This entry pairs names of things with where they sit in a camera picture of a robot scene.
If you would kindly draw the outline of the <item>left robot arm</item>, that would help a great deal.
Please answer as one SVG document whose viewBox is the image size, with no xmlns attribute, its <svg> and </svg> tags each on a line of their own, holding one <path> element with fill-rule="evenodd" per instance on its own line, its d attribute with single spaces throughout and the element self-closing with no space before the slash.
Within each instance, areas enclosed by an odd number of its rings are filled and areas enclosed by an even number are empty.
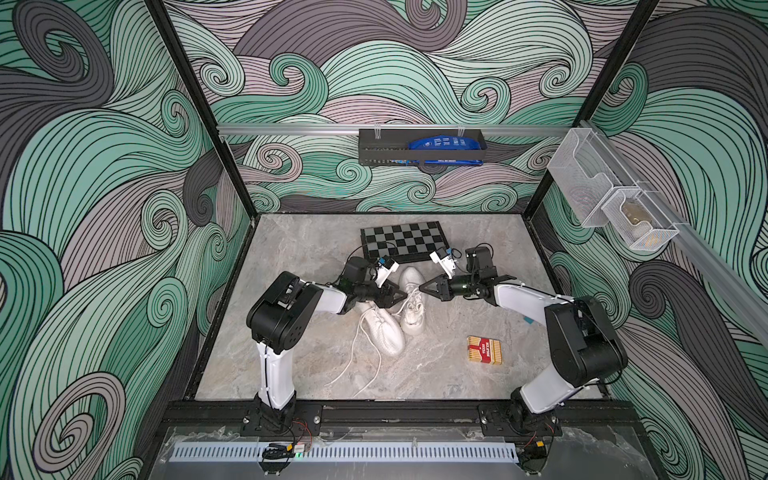
<svg viewBox="0 0 768 480">
<path fill-rule="evenodd" d="M 257 399 L 279 417 L 293 409 L 293 349 L 317 312 L 345 315 L 360 310 L 358 335 L 363 334 L 379 357 L 400 355 L 405 334 L 389 309 L 407 294 L 390 280 L 399 264 L 390 257 L 370 261 L 350 257 L 335 281 L 317 283 L 284 271 L 256 301 L 246 326 L 257 342 L 261 384 Z"/>
</svg>

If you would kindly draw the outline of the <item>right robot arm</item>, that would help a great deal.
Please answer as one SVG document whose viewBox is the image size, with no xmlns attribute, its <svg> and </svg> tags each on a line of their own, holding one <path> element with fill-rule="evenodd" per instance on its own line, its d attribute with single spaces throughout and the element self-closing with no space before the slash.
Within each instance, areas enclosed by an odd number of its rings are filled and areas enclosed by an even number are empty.
<svg viewBox="0 0 768 480">
<path fill-rule="evenodd" d="M 545 414 L 585 387 L 620 375 L 628 365 L 626 350 L 595 298 L 548 293 L 501 275 L 486 244 L 465 251 L 462 274 L 457 272 L 452 249 L 440 248 L 430 259 L 443 273 L 422 284 L 422 293 L 442 302 L 456 297 L 482 300 L 546 327 L 550 363 L 513 392 L 513 411 L 518 416 Z"/>
</svg>

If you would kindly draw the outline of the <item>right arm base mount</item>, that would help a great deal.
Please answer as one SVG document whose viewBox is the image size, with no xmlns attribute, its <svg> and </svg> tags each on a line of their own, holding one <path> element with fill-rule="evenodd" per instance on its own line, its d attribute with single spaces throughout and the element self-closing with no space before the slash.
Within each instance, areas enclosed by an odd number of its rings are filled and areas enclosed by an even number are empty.
<svg viewBox="0 0 768 480">
<path fill-rule="evenodd" d="M 480 403 L 480 424 L 486 436 L 503 436 L 528 440 L 561 436 L 558 419 L 551 413 L 534 414 L 524 404 L 511 401 Z"/>
</svg>

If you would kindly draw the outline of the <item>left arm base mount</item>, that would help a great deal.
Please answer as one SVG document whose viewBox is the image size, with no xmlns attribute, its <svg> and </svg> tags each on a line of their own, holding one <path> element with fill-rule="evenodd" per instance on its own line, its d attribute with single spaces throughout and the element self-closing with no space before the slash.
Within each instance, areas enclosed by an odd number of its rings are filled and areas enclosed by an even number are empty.
<svg viewBox="0 0 768 480">
<path fill-rule="evenodd" d="M 242 434 L 258 437 L 298 437 L 301 433 L 318 435 L 322 421 L 321 403 L 291 400 L 282 409 L 273 409 L 256 398 L 248 404 Z"/>
</svg>

